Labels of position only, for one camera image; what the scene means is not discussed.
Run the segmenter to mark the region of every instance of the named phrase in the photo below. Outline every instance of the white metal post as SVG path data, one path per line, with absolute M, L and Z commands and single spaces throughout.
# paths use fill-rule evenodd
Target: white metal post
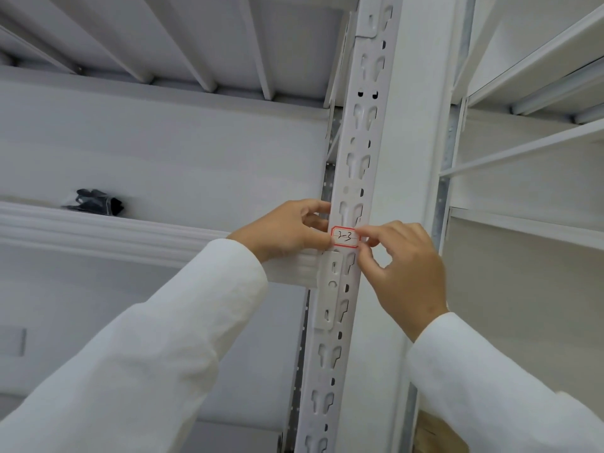
M 361 0 L 342 120 L 326 252 L 309 304 L 295 449 L 335 451 L 361 271 L 358 237 L 371 212 L 402 0 Z

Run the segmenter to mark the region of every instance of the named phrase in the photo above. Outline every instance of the shelf panel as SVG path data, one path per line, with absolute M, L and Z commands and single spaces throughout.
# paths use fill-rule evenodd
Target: shelf panel
M 570 146 L 578 142 L 589 143 L 604 137 L 604 120 L 595 121 L 574 129 L 564 130 L 554 135 L 546 136 L 530 143 L 506 149 L 501 152 L 491 154 L 479 159 L 465 162 L 457 167 L 448 168 L 440 172 L 442 177 L 450 177 L 460 173 L 465 173 L 478 168 L 490 167 L 493 165 L 509 162 L 518 159 L 519 156 L 533 154 L 547 148 Z
M 487 224 L 493 227 L 522 232 L 538 237 L 550 238 L 559 242 L 567 242 L 604 250 L 604 232 L 582 229 L 578 227 L 562 226 L 531 219 L 523 219 L 512 216 L 504 216 L 483 211 L 464 210 L 463 208 L 451 208 L 451 217 L 466 221 Z
M 0 202 L 0 243 L 182 268 L 228 232 Z M 265 263 L 269 281 L 316 287 L 318 256 L 306 251 Z
M 468 105 L 485 100 L 490 104 L 511 106 L 599 59 L 604 46 L 602 38 L 604 5 L 473 93 Z

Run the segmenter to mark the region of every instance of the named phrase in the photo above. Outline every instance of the left hand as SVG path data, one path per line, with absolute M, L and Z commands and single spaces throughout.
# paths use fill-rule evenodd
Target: left hand
M 227 238 L 248 248 L 266 262 L 303 249 L 325 251 L 333 246 L 328 222 L 317 213 L 329 213 L 331 204 L 316 199 L 290 200 Z

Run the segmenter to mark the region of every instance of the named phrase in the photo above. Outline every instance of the white shirt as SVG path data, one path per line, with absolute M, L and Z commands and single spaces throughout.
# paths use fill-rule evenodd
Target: white shirt
M 267 287 L 244 246 L 209 243 L 6 417 L 0 451 L 177 452 Z M 475 452 L 604 451 L 604 425 L 591 411 L 550 391 L 453 313 L 427 327 L 407 365 Z

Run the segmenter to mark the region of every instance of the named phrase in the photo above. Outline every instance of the red-bordered label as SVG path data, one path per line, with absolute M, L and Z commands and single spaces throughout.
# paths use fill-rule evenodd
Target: red-bordered label
M 357 248 L 359 246 L 359 236 L 354 228 L 334 226 L 332 228 L 332 237 L 334 246 L 343 246 L 345 248 Z

